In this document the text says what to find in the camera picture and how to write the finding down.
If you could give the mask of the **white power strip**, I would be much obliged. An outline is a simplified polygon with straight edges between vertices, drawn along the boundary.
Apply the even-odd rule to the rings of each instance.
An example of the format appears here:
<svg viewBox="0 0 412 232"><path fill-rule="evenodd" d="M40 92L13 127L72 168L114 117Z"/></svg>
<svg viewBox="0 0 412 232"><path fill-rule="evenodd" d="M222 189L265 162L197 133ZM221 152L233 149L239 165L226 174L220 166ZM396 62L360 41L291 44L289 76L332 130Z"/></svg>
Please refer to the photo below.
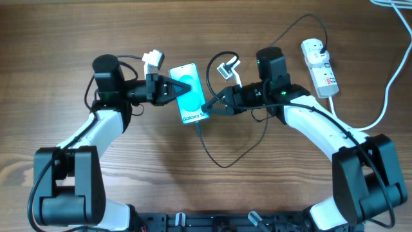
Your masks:
<svg viewBox="0 0 412 232"><path fill-rule="evenodd" d="M301 49L302 49L302 52L304 55L304 61L305 61L305 55L307 52L320 50L320 52L322 53L322 51L325 49L325 45L323 44L321 40L316 39L316 38L311 38L311 39L304 40L301 43ZM308 70L310 72L310 76L312 78L318 98L322 98L322 99L329 98L339 92L339 87L337 85L337 79L335 78L333 74L330 60L328 63L324 63L321 67L318 67L318 68L308 67Z"/></svg>

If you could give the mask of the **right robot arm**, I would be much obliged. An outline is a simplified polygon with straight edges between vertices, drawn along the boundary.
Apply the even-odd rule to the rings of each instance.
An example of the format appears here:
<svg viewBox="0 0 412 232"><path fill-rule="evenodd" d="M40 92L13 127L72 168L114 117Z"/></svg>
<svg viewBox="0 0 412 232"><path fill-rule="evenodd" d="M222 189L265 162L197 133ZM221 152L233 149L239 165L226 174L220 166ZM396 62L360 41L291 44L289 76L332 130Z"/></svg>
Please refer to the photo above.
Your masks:
<svg viewBox="0 0 412 232"><path fill-rule="evenodd" d="M407 201L407 189L392 140L357 131L324 109L308 90L293 84L280 48L261 49L256 59L260 82L226 87L202 110L236 115L264 108L328 157L333 195L307 209L307 231L355 228L365 221L393 228L394 208Z"/></svg>

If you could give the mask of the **smartphone with turquoise screen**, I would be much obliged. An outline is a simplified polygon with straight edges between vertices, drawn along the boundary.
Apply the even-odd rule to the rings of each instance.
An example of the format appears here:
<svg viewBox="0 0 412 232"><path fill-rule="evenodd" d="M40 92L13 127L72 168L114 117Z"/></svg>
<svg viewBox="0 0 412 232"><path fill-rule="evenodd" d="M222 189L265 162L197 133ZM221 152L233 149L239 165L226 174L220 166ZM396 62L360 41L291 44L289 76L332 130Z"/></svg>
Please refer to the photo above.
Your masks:
<svg viewBox="0 0 412 232"><path fill-rule="evenodd" d="M195 63L177 66L169 70L169 75L176 81L191 86L191 90L176 100L183 124L190 124L209 118L201 107L205 104L205 96L200 82L200 75Z"/></svg>

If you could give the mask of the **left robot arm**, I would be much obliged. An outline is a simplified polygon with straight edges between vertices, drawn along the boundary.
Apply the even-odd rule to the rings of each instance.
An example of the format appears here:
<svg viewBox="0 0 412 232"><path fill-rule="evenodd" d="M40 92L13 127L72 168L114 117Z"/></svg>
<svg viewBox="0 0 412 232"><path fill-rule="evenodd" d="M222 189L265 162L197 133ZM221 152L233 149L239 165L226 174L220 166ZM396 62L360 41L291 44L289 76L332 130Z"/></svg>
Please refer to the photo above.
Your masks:
<svg viewBox="0 0 412 232"><path fill-rule="evenodd" d="M97 84L98 99L86 106L88 120L57 146L36 151L27 206L28 221L35 231L44 226L62 226L67 231L147 230L134 206L106 198L100 158L127 129L133 107L145 102L163 106L190 92L191 86L151 72L160 69L162 52L153 50L140 59L144 79L126 80L120 56L97 57L90 81Z"/></svg>

